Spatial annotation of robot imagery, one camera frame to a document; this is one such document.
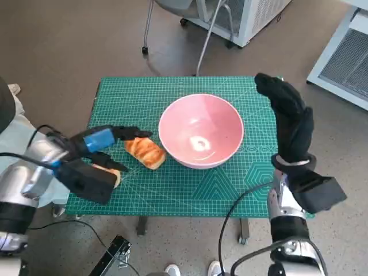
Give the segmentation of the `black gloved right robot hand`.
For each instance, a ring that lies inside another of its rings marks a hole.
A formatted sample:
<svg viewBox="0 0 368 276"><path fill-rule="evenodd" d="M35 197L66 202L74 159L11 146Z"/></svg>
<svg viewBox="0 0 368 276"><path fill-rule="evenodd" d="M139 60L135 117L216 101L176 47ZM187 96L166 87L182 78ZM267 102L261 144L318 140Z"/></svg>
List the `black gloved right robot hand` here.
<svg viewBox="0 0 368 276"><path fill-rule="evenodd" d="M314 130L313 109L288 82L258 73L257 92L270 100L277 126L278 155L288 163L306 161Z"/></svg>

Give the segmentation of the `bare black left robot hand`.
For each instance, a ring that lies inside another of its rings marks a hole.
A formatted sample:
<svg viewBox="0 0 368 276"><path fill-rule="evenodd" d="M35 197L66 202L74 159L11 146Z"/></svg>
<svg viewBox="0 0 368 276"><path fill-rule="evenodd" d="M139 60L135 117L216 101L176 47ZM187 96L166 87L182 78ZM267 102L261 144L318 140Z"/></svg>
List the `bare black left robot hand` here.
<svg viewBox="0 0 368 276"><path fill-rule="evenodd" d="M92 163L107 169L127 172L122 163L116 162L104 152L105 148L113 146L119 140L131 141L135 138L148 138L150 131L144 131L136 126L102 125L83 131L68 140L68 160L88 158Z"/></svg>

